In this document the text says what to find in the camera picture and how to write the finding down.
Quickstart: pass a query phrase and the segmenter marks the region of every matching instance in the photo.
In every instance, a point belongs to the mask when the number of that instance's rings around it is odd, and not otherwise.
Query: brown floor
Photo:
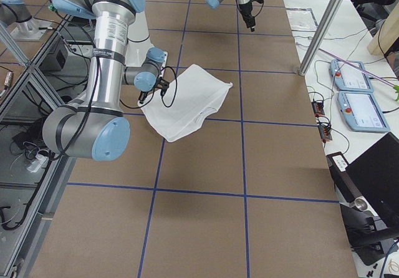
[[[234,87],[174,143],[126,109],[126,152],[77,161],[31,278],[357,276],[284,3],[266,0],[255,33],[234,5],[147,0],[168,64]]]

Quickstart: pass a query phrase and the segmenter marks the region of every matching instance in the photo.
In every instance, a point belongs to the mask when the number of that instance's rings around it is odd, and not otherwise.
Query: metal pole
[[[302,60],[302,63],[298,70],[299,75],[305,75],[305,73],[309,69],[310,63],[312,62],[314,56],[316,55],[317,50],[319,49],[320,44],[324,39],[325,33],[327,33],[330,24],[341,5],[341,2],[342,0],[330,0],[329,5],[327,6],[327,9],[323,14],[322,20],[320,21],[319,28],[314,34],[312,42],[310,43],[310,46],[305,54],[305,57]]]
[[[18,44],[11,37],[10,33],[4,28],[2,24],[0,24],[0,41],[4,43],[4,45],[11,51],[14,57],[26,67],[29,66],[29,59],[22,51],[22,49],[18,46]]]

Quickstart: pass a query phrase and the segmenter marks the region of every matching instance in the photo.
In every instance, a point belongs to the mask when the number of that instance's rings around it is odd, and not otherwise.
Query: blue tape line
[[[162,140],[160,159],[158,161],[158,168],[156,170],[156,178],[155,178],[154,189],[153,189],[153,193],[152,193],[150,212],[148,214],[148,219],[147,219],[147,226],[145,228],[145,236],[144,236],[144,243],[143,243],[143,249],[142,249],[142,256],[140,258],[140,266],[138,268],[137,278],[141,278],[141,276],[142,276],[145,249],[147,248],[148,233],[150,232],[150,224],[151,224],[151,219],[152,219],[152,212],[153,212],[154,203],[155,203],[156,187],[158,185],[158,179],[160,177],[160,171],[161,171],[161,164],[162,164],[164,147],[165,147],[165,139]]]
[[[249,261],[249,228],[248,228],[248,201],[247,201],[247,179],[245,164],[245,137],[244,137],[244,107],[243,107],[243,88],[241,83],[241,56],[239,41],[239,15],[236,11],[237,22],[237,45],[238,45],[238,80],[239,80],[239,108],[241,117],[241,151],[243,153],[243,186],[244,186],[244,221],[245,221],[245,247],[246,247],[246,266],[247,278],[251,277],[251,263]]]
[[[198,194],[198,195],[211,195],[211,196],[229,196],[237,198],[257,198],[257,199],[270,199],[270,200],[288,200],[288,201],[305,201],[305,202],[320,202],[320,203],[339,203],[337,200],[330,199],[312,199],[312,198],[296,198],[296,197],[282,197],[282,196],[267,196],[267,195],[253,195],[253,194],[236,194],[236,193],[223,193],[223,192],[210,192],[210,191],[192,191],[189,189],[168,189],[168,188],[150,188],[145,186],[124,186],[124,185],[106,185],[102,183],[78,183],[68,182],[69,186],[91,186],[94,188],[113,188],[113,189],[136,189],[139,191],[159,191],[166,193],[184,193],[184,194]]]
[[[339,203],[338,200],[328,200],[328,199],[311,199],[311,198],[280,197],[280,196],[263,196],[263,195],[247,195],[247,197],[248,197],[248,198],[258,198],[258,199],[285,200],[285,201],[305,201],[305,202],[320,202],[320,203]]]
[[[145,187],[145,186],[124,186],[124,185],[105,185],[102,183],[74,183],[68,182],[69,186],[95,186],[98,188],[113,188],[113,189],[138,189],[141,191],[153,191],[153,188]]]
[[[301,123],[284,123],[284,122],[262,122],[262,121],[251,121],[243,120],[244,123],[255,123],[255,124],[272,124],[272,125],[290,125],[293,127],[317,127],[316,124],[301,124]]]
[[[166,188],[158,188],[156,189],[159,192],[168,192],[168,193],[183,193],[183,194],[198,194],[198,195],[213,195],[213,196],[228,196],[228,197],[239,197],[243,198],[243,194],[234,194],[234,193],[220,193],[220,192],[208,192],[208,191],[192,191],[189,189],[166,189]]]

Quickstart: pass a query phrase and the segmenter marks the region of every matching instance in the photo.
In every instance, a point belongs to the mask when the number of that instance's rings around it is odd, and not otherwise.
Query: label
[[[344,158],[341,155],[335,155],[332,157],[332,159],[335,161],[335,164],[337,165],[338,169],[341,172],[345,172],[345,169],[346,167],[348,167],[348,164],[344,160]]]
[[[97,22],[100,22],[100,27],[104,28],[105,30],[96,30],[96,33],[97,31],[99,31],[99,34],[101,34],[102,37],[117,41],[119,43],[122,43],[123,45],[126,44],[127,25],[123,21],[112,17],[101,16],[97,19]]]

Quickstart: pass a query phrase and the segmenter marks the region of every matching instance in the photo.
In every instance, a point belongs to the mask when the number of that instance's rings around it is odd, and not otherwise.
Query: connector
[[[319,123],[317,125],[317,128],[319,129],[320,137],[321,137],[323,143],[326,143],[328,141],[332,141],[331,127],[329,125],[325,125],[323,123]]]
[[[312,108],[315,117],[324,116],[324,104],[323,102],[316,102],[315,100],[312,101]]]

